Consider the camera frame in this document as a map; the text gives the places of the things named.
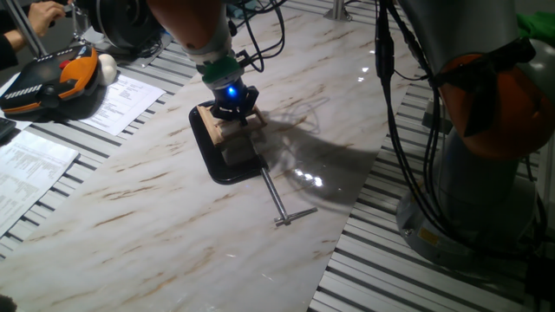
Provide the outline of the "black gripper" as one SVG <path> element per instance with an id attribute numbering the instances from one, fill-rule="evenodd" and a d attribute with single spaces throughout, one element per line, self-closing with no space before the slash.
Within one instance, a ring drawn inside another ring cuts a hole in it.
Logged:
<path id="1" fill-rule="evenodd" d="M 247 117 L 256 103 L 259 92 L 254 86 L 246 86 L 241 78 L 213 91 L 215 104 L 209 111 L 217 119 L 237 119 L 242 127 L 248 125 Z"/>

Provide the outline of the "person hand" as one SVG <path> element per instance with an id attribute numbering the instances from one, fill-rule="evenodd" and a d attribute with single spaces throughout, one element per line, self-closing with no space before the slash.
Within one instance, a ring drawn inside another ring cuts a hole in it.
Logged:
<path id="1" fill-rule="evenodd" d="M 65 16 L 64 6 L 54 1 L 32 3 L 29 6 L 28 19 L 39 37 L 46 35 L 52 22 Z"/>

